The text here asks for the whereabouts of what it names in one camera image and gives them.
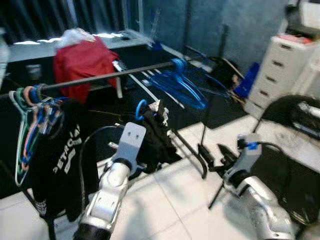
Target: blue wall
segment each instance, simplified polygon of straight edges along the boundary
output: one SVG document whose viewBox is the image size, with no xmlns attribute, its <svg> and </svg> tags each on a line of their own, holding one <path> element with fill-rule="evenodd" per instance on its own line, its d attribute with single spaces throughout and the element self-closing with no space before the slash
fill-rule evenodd
<svg viewBox="0 0 320 240">
<path fill-rule="evenodd" d="M 181 51 L 186 0 L 144 0 L 144 32 L 150 34 L 157 8 L 161 15 L 157 37 Z M 244 72 L 253 62 L 261 63 L 270 37 L 277 34 L 288 0 L 193 0 L 188 45 L 216 55 L 223 24 L 229 26 L 224 57 Z"/>
</svg>

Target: red cloth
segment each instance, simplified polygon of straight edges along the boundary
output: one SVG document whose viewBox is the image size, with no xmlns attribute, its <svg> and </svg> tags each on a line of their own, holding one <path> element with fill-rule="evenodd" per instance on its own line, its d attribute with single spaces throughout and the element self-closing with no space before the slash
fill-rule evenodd
<svg viewBox="0 0 320 240">
<path fill-rule="evenodd" d="M 95 37 L 95 40 L 93 42 L 82 41 L 57 51 L 53 61 L 57 83 L 115 72 L 112 62 L 119 58 L 118 54 L 108 49 L 99 37 Z M 115 78 L 109 79 L 108 82 L 116 88 Z M 79 102 L 85 103 L 89 90 L 90 83 L 86 83 L 62 88 L 61 93 L 66 97 L 76 98 Z"/>
</svg>

